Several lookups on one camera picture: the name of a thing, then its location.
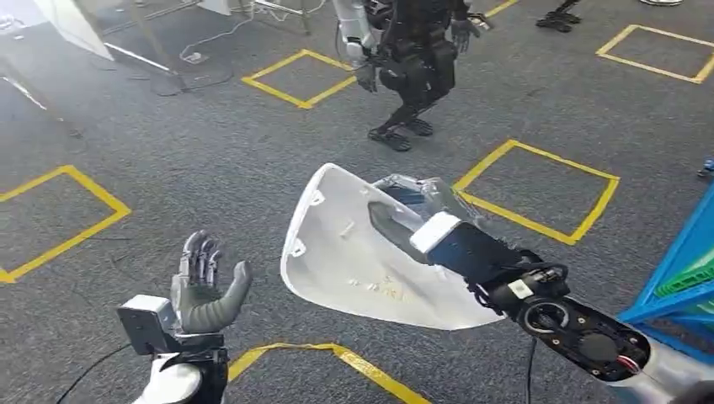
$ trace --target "yellow tape square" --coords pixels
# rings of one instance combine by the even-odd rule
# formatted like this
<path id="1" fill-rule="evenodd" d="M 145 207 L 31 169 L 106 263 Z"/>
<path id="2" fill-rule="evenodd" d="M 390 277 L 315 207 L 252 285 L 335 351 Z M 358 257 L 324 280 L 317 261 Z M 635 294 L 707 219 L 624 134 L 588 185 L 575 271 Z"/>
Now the yellow tape square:
<path id="1" fill-rule="evenodd" d="M 694 77 L 687 77 L 687 76 L 684 76 L 684 75 L 681 75 L 678 73 L 668 72 L 663 69 L 645 65 L 645 64 L 642 64 L 642 63 L 639 63 L 636 61 L 630 61 L 628 59 L 625 59 L 625 58 L 622 58 L 619 56 L 613 56 L 613 55 L 610 55 L 607 53 L 607 52 L 611 51 L 612 48 L 617 46 L 617 44 L 622 42 L 627 36 L 629 36 L 636 29 L 644 29 L 646 31 L 653 32 L 655 34 L 666 35 L 666 36 L 670 36 L 672 38 L 677 38 L 679 40 L 686 40 L 689 42 L 694 42 L 696 44 L 705 45 L 705 46 L 714 48 L 714 43 L 707 42 L 705 40 L 698 40 L 696 38 L 690 38 L 688 36 L 674 34 L 671 32 L 662 31 L 661 29 L 646 27 L 644 25 L 632 24 L 632 25 L 628 26 L 627 28 L 623 29 L 622 32 L 620 32 L 615 38 L 610 40 L 608 43 L 604 44 L 603 47 L 601 47 L 600 49 L 598 49 L 597 52 L 595 52 L 595 54 L 597 56 L 604 57 L 605 59 L 610 59 L 611 61 L 617 61 L 617 62 L 624 63 L 629 66 L 639 67 L 639 68 L 647 70 L 649 72 L 662 74 L 662 75 L 668 76 L 668 77 L 678 78 L 679 80 L 684 80 L 686 82 L 693 82 L 695 84 L 702 84 L 706 80 L 706 78 L 711 75 L 711 72 L 714 71 L 714 50 L 711 53 L 711 59 L 709 59 L 709 61 L 704 65 L 704 67 Z"/>
<path id="2" fill-rule="evenodd" d="M 406 402 L 407 404 L 430 404 L 428 400 L 423 398 L 418 393 L 412 391 L 402 383 L 394 380 L 390 375 L 384 373 L 381 369 L 367 362 L 357 353 L 349 349 L 337 345 L 335 343 L 273 343 L 264 347 L 249 349 L 240 358 L 234 360 L 228 367 L 228 381 L 234 381 L 248 366 L 258 360 L 263 354 L 270 349 L 316 349 L 320 351 L 332 351 L 332 353 L 346 364 L 357 370 L 367 379 L 372 380 L 377 385 L 381 386 L 386 391 L 392 393 L 396 398 Z"/>
<path id="3" fill-rule="evenodd" d="M 577 229 L 572 234 L 565 234 L 561 231 L 552 229 L 548 226 L 544 226 L 541 223 L 537 223 L 535 221 L 532 221 L 531 219 L 528 219 L 522 215 L 519 215 L 511 210 L 507 210 L 505 208 L 502 208 L 500 206 L 494 205 L 490 202 L 487 202 L 486 200 L 483 200 L 481 198 L 478 198 L 474 195 L 468 194 L 466 192 L 466 188 L 479 176 L 481 175 L 488 167 L 490 167 L 496 160 L 501 158 L 504 154 L 506 154 L 509 150 L 513 149 L 514 147 L 520 147 L 522 149 L 527 150 L 528 152 L 532 152 L 535 154 L 538 154 L 543 157 L 548 157 L 552 160 L 555 160 L 557 162 L 561 162 L 563 164 L 567 164 L 570 167 L 575 167 L 580 170 L 585 171 L 586 173 L 590 173 L 593 175 L 597 175 L 598 177 L 602 177 L 608 180 L 607 187 L 605 187 L 605 191 L 603 191 L 602 195 L 599 197 L 598 202 L 595 204 L 595 207 L 588 213 L 588 215 L 585 217 L 583 222 L 578 226 Z M 608 173 L 603 173 L 599 170 L 596 170 L 591 167 L 584 166 L 583 164 L 578 164 L 576 162 L 572 162 L 570 160 L 566 160 L 562 157 L 556 156 L 548 151 L 543 151 L 541 149 L 537 149 L 533 146 L 528 146 L 524 143 L 521 143 L 519 141 L 515 140 L 509 140 L 506 141 L 503 145 L 499 146 L 496 150 L 492 151 L 491 154 L 486 156 L 481 162 L 479 162 L 474 168 L 472 168 L 466 175 L 464 175 L 461 179 L 456 181 L 456 183 L 453 186 L 453 189 L 461 195 L 466 201 L 469 203 L 478 206 L 480 208 L 483 208 L 485 210 L 491 211 L 495 213 L 496 215 L 500 215 L 502 217 L 505 217 L 506 219 L 510 219 L 522 226 L 528 227 L 531 230 L 538 231 L 541 234 L 545 234 L 546 236 L 549 236 L 551 238 L 554 238 L 558 240 L 559 242 L 564 242 L 567 245 L 574 245 L 578 240 L 583 238 L 585 235 L 585 232 L 588 231 L 590 227 L 595 223 L 595 221 L 602 215 L 602 212 L 605 210 L 605 207 L 607 206 L 608 202 L 610 202 L 610 198 L 612 198 L 612 195 L 615 193 L 615 190 L 617 189 L 617 185 L 620 183 L 620 178 L 616 177 L 614 175 L 608 174 Z"/>
<path id="4" fill-rule="evenodd" d="M 277 98 L 280 98 L 284 101 L 292 103 L 292 104 L 296 105 L 297 107 L 303 108 L 303 109 L 310 109 L 310 108 L 314 107 L 315 104 L 317 104 L 318 102 L 335 94 L 337 91 L 347 87 L 348 85 L 352 84 L 356 80 L 354 77 L 346 78 L 342 82 L 338 82 L 334 86 L 328 88 L 327 90 L 319 93 L 315 97 L 312 97 L 308 100 L 298 99 L 296 97 L 289 95 L 288 93 L 283 93 L 279 89 L 272 88 L 269 85 L 259 82 L 257 80 L 258 78 L 265 76 L 266 74 L 275 72 L 276 70 L 280 69 L 281 67 L 285 67 L 285 66 L 291 64 L 293 61 L 296 61 L 304 56 L 309 56 L 314 59 L 318 59 L 319 61 L 323 61 L 323 62 L 327 63 L 328 65 L 332 65 L 332 66 L 338 67 L 340 69 L 344 69 L 346 71 L 352 70 L 352 68 L 350 66 L 340 63 L 339 61 L 335 61 L 333 59 L 330 59 L 327 56 L 320 55 L 319 53 L 313 52 L 312 50 L 303 49 L 303 50 L 295 53 L 293 56 L 287 57 L 287 58 L 283 59 L 282 61 L 275 63 L 273 66 L 266 67 L 263 70 L 261 70 L 260 72 L 253 74 L 252 76 L 243 77 L 242 80 L 246 84 L 249 84 L 256 88 L 260 88 L 261 90 L 265 91 L 268 94 L 274 95 Z"/>
<path id="5" fill-rule="evenodd" d="M 91 236 L 99 233 L 103 229 L 113 225 L 115 222 L 119 221 L 122 217 L 129 215 L 131 213 L 131 209 L 124 205 L 120 200 L 116 199 L 113 195 L 111 195 L 109 192 L 106 191 L 106 189 L 102 188 L 99 184 L 95 183 L 90 177 L 87 177 L 83 173 L 81 173 L 79 170 L 77 170 L 74 166 L 61 166 L 56 168 L 55 170 L 42 175 L 38 178 L 33 179 L 32 181 L 29 181 L 28 183 L 25 183 L 16 189 L 13 189 L 5 194 L 0 194 L 0 202 L 5 202 L 10 200 L 11 198 L 14 198 L 24 192 L 29 191 L 30 189 L 42 184 L 46 183 L 47 181 L 50 181 L 54 177 L 57 177 L 59 175 L 66 174 L 75 181 L 77 181 L 80 185 L 82 185 L 87 191 L 91 192 L 94 196 L 96 196 L 99 200 L 104 202 L 108 207 L 112 208 L 115 212 L 106 217 L 105 219 L 101 220 L 99 223 L 89 227 L 86 230 L 80 231 L 79 234 L 76 236 L 70 238 L 69 240 L 61 243 L 58 246 L 54 246 L 53 248 L 47 250 L 46 252 L 43 252 L 36 258 L 33 258 L 32 260 L 28 261 L 27 263 L 24 263 L 20 265 L 19 267 L 13 269 L 13 270 L 5 270 L 0 268 L 0 282 L 4 283 L 14 283 L 17 278 L 26 275 L 28 272 L 31 270 L 38 268 L 40 265 L 43 263 L 46 263 L 50 261 L 51 259 L 57 257 L 58 255 L 62 254 L 66 250 L 76 246 L 80 242 L 83 242 L 84 240 L 90 238 Z"/>

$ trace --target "green object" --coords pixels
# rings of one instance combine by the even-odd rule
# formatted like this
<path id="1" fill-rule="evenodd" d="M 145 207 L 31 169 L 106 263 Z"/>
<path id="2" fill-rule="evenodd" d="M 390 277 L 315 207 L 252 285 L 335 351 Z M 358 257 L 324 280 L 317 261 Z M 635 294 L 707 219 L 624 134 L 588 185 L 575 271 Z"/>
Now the green object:
<path id="1" fill-rule="evenodd" d="M 654 291 L 654 294 L 657 297 L 665 297 L 666 295 L 672 295 L 673 293 L 689 289 L 698 284 L 703 284 L 712 279 L 714 279 L 714 248 L 689 267 L 685 268 L 682 272 L 660 285 Z M 707 311 L 714 313 L 714 300 L 700 306 L 710 306 Z"/>

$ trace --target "gray robotic hand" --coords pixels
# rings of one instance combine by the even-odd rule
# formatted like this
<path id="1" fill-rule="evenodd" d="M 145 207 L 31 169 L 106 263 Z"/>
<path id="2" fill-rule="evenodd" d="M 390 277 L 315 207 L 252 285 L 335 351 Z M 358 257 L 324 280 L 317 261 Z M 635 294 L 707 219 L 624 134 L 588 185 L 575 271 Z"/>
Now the gray robotic hand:
<path id="1" fill-rule="evenodd" d="M 183 334 L 219 332 L 230 326 L 253 281 L 248 263 L 240 262 L 233 269 L 231 285 L 221 294 L 217 287 L 221 252 L 215 248 L 216 240 L 203 230 L 184 244 L 179 272 L 171 283 L 171 303 Z"/>
<path id="2" fill-rule="evenodd" d="M 459 53 L 468 51 L 471 35 L 476 38 L 481 37 L 482 29 L 488 31 L 493 28 L 493 24 L 485 15 L 481 13 L 469 13 L 468 18 L 451 20 L 451 40 L 454 42 Z"/>
<path id="3" fill-rule="evenodd" d="M 478 38 L 481 36 L 481 32 L 469 19 L 454 19 L 451 21 L 451 40 L 459 53 L 468 51 L 471 35 Z"/>
<path id="4" fill-rule="evenodd" d="M 370 93 L 377 92 L 376 65 L 371 61 L 366 61 L 363 65 L 354 69 L 354 77 L 357 84 Z"/>

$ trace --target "white robot cover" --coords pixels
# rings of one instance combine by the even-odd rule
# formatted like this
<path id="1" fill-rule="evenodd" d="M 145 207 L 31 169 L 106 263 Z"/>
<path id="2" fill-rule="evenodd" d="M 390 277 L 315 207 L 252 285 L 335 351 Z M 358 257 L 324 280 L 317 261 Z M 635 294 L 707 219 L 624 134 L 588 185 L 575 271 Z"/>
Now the white robot cover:
<path id="1" fill-rule="evenodd" d="M 280 274 L 296 295 L 320 306 L 413 326 L 458 330 L 502 319 L 481 307 L 463 279 L 418 263 L 370 223 L 367 204 L 424 220 L 370 183 L 332 163 L 307 184 L 290 221 Z"/>

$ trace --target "blue metal rack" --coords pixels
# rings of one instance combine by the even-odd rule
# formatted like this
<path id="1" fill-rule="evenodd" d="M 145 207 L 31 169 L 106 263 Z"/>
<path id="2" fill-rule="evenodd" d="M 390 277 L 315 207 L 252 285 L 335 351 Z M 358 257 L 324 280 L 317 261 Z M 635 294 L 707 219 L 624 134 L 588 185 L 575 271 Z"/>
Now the blue metal rack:
<path id="1" fill-rule="evenodd" d="M 657 297 L 655 290 L 714 248 L 714 184 L 697 205 L 681 233 L 670 246 L 637 297 L 635 304 L 618 317 L 643 330 L 647 335 L 701 362 L 714 364 L 714 354 L 704 353 L 676 337 L 649 326 L 646 322 L 663 318 L 684 327 L 692 335 L 714 341 L 714 313 L 697 305 L 714 301 L 714 280 Z"/>

